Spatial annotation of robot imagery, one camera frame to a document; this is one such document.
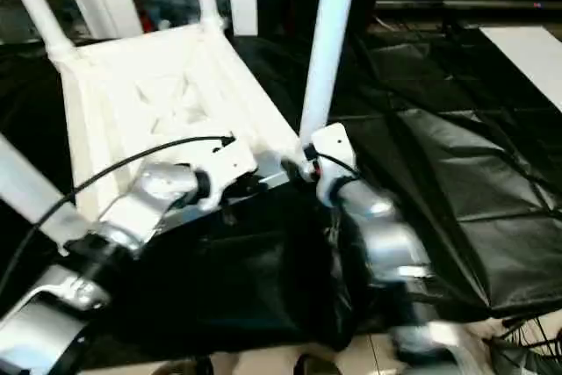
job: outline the black plastic sheet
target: black plastic sheet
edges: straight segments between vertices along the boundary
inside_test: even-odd
[[[298,129],[310,44],[233,43]],[[0,48],[0,132],[67,191],[60,83],[36,56],[35,47]],[[443,315],[473,321],[560,306],[562,117],[479,32],[350,38],[330,118],[419,233],[438,276],[425,300]],[[5,264],[26,224],[4,208]],[[313,192],[286,185],[234,215],[234,226],[215,214],[156,242],[111,331],[155,358],[312,340],[341,348],[357,330],[384,329],[364,245],[326,234]],[[25,257],[12,299],[54,253],[46,244]]]

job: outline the black wire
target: black wire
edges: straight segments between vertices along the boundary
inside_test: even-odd
[[[543,330],[543,324],[541,324],[541,321],[540,321],[538,318],[535,318],[535,322],[536,322],[537,325],[538,325],[538,329],[541,330],[541,334],[543,335],[543,339],[544,339],[546,342],[548,342],[547,346],[548,346],[548,350],[550,351],[551,355],[556,356],[556,355],[554,354],[554,350],[552,349],[551,342],[549,342],[549,339],[548,339],[548,337],[546,336],[546,333],[545,333],[544,330]]]
[[[53,204],[53,206],[51,206],[51,208],[49,208],[47,210],[47,212],[44,213],[43,216],[39,220],[37,220],[37,222],[32,226],[32,228],[30,228],[29,231],[25,234],[24,238],[19,243],[18,248],[14,252],[10,262],[8,263],[8,266],[6,267],[6,271],[2,275],[2,280],[0,280],[0,298],[2,297],[2,295],[4,293],[4,290],[5,290],[6,286],[8,285],[8,282],[10,281],[10,277],[11,277],[12,273],[14,272],[14,270],[17,268],[19,259],[21,258],[22,254],[24,253],[24,250],[27,247],[27,245],[29,244],[29,242],[32,240],[32,238],[35,236],[35,234],[39,231],[40,227],[43,226],[43,224],[45,224],[45,222],[47,220],[49,220],[53,216],[53,214],[55,214],[59,210],[59,208],[61,208],[64,204],[66,204],[68,201],[70,201],[76,194],[83,191],[84,189],[86,189],[90,185],[94,184],[97,180],[101,179],[102,177],[107,176],[108,174],[112,173],[114,170],[116,170],[120,167],[123,167],[130,162],[134,162],[136,160],[139,160],[142,157],[145,157],[147,155],[151,155],[151,154],[153,154],[155,152],[158,152],[158,151],[161,151],[163,149],[171,148],[171,147],[174,147],[176,145],[187,144],[189,142],[196,142],[196,141],[223,141],[223,144],[225,144],[225,143],[228,143],[228,142],[233,141],[233,140],[234,140],[234,138],[229,137],[229,136],[196,136],[196,137],[182,138],[181,140],[166,142],[165,144],[159,145],[157,147],[152,147],[152,148],[146,149],[144,151],[141,151],[138,154],[131,155],[130,157],[127,157],[127,158],[125,158],[125,159],[123,159],[119,162],[116,162],[113,165],[109,166],[107,169],[104,169],[104,170],[100,171],[99,173],[92,176],[91,178],[89,178],[85,182],[79,184],[76,188],[74,188],[72,191],[67,193],[64,197],[62,197],[57,202],[55,202]]]
[[[358,179],[363,179],[363,177],[361,176],[361,174],[353,169],[351,166],[349,166],[348,164],[346,164],[345,162],[338,160],[337,158],[331,156],[331,155],[327,155],[327,154],[322,154],[322,153],[317,153],[317,156],[325,158],[331,162],[334,162],[335,164],[337,164],[338,166],[346,169],[349,173],[351,173],[353,176],[355,176]]]

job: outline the tiled floor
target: tiled floor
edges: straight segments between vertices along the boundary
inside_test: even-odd
[[[541,325],[548,338],[556,336],[562,328],[562,311],[541,317]],[[468,331],[479,337],[490,337],[505,332],[498,320],[482,321],[469,324]],[[524,326],[528,343],[543,340],[539,326],[530,321]],[[482,342],[470,341],[471,353],[480,355],[485,365],[487,352],[475,350]],[[394,375],[403,368],[403,364],[393,357],[393,348],[388,335],[361,335],[356,337],[349,347],[341,353],[321,347],[317,344],[276,347],[263,350],[250,350],[239,354],[217,353],[212,356],[216,375],[292,375],[293,367],[302,354],[312,354],[335,362],[344,375]],[[150,375],[162,363],[143,364],[84,372],[88,375]]]
[[[251,350],[240,354],[218,353],[212,356],[216,375],[292,375],[293,367],[304,353],[334,361],[345,375],[392,375],[398,367],[391,357],[390,342],[384,335],[362,335],[353,339],[341,353],[317,344]],[[150,375],[161,364],[143,364],[87,371],[87,375]]]

